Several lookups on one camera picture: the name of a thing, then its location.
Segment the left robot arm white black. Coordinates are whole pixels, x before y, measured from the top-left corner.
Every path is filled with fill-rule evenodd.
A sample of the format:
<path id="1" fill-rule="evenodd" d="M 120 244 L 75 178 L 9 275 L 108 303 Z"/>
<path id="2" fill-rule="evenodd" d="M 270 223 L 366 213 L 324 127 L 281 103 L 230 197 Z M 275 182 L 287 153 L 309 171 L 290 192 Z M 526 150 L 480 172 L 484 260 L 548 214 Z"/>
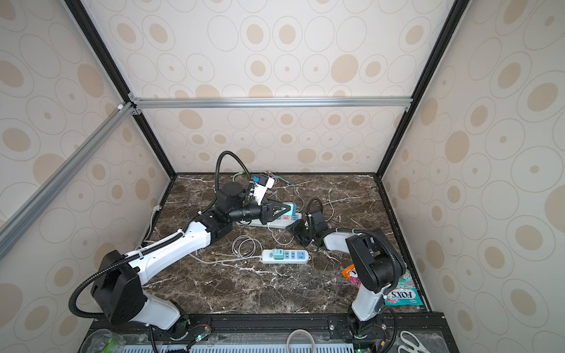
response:
<path id="1" fill-rule="evenodd" d="M 107 319 L 112 325 L 137 322 L 173 330 L 182 313 L 171 301 L 144 291 L 143 286 L 178 260 L 208 247 L 232 231 L 236 222 L 273 222 L 289 205 L 262 194 L 254 187 L 229 182 L 216 190 L 216 198 L 188 225 L 137 251 L 111 251 L 97 273 L 81 283 L 69 299 L 69 311 L 84 319 Z"/>

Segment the long white power strip pastel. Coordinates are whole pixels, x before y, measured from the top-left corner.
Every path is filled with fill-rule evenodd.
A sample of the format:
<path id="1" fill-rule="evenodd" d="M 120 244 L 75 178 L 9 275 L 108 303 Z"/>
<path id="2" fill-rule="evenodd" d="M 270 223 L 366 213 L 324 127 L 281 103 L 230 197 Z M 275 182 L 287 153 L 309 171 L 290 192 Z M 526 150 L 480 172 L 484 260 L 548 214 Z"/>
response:
<path id="1" fill-rule="evenodd" d="M 252 220 L 248 222 L 238 222 L 241 226 L 249 227 L 265 227 L 270 229 L 285 229 L 287 226 L 293 224 L 295 221 L 302 218 L 302 214 L 297 211 L 297 205 L 292 202 L 285 202 L 285 205 L 290 207 L 290 210 L 284 213 L 273 222 L 262 224 L 260 220 Z"/>

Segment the short white power strip blue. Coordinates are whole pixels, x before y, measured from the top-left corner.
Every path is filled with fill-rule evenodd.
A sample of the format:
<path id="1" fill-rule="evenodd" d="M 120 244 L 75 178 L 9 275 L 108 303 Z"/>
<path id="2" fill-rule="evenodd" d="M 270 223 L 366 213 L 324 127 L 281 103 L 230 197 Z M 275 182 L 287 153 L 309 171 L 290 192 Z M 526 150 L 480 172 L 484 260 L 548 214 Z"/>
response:
<path id="1" fill-rule="evenodd" d="M 306 264 L 310 260 L 310 254 L 306 250 L 299 249 L 284 249 L 285 259 L 284 260 L 274 260 L 272 257 L 272 251 L 274 249 L 265 249 L 262 252 L 261 263 L 264 264 L 293 264 L 302 265 Z"/>

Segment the teal charger plug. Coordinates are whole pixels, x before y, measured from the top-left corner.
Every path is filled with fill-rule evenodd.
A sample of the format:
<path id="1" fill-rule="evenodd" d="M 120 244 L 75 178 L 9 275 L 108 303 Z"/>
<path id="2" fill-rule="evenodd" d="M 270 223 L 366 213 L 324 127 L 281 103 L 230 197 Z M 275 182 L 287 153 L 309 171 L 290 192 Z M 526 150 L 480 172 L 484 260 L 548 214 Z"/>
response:
<path id="1" fill-rule="evenodd" d="M 284 216 L 294 216 L 297 212 L 297 205 L 293 202 L 285 202 L 287 211 Z"/>
<path id="2" fill-rule="evenodd" d="M 274 249 L 272 251 L 272 257 L 274 260 L 284 260 L 285 259 L 285 251 L 283 249 Z"/>

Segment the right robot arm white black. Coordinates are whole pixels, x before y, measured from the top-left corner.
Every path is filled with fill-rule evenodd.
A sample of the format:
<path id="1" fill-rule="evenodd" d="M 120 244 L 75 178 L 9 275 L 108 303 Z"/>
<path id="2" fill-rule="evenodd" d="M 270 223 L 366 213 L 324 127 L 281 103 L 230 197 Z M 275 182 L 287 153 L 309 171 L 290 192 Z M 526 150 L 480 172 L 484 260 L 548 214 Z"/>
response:
<path id="1" fill-rule="evenodd" d="M 406 273 L 406 263 L 382 229 L 329 227 L 317 212 L 285 228 L 304 247 L 348 254 L 360 281 L 357 297 L 351 304 L 354 321 L 370 322 L 383 311 L 385 298 Z"/>

